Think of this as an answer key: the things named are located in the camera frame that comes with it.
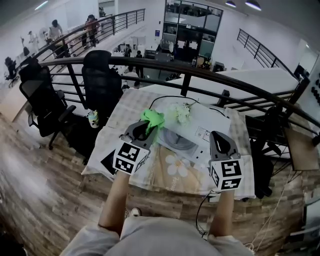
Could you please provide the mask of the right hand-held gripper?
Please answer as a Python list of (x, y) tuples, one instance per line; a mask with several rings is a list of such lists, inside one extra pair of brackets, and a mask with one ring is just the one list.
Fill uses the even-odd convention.
[(233, 139), (219, 131), (209, 136), (210, 155), (209, 176), (213, 180), (214, 192), (236, 190), (242, 183), (244, 160), (240, 157)]

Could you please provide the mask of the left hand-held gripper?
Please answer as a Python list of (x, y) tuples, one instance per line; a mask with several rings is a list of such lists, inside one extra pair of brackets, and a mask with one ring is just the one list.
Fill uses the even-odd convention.
[(116, 144), (112, 167), (116, 171), (133, 175), (147, 161), (150, 147), (157, 139), (158, 127), (149, 129), (148, 121), (141, 120), (128, 126)]

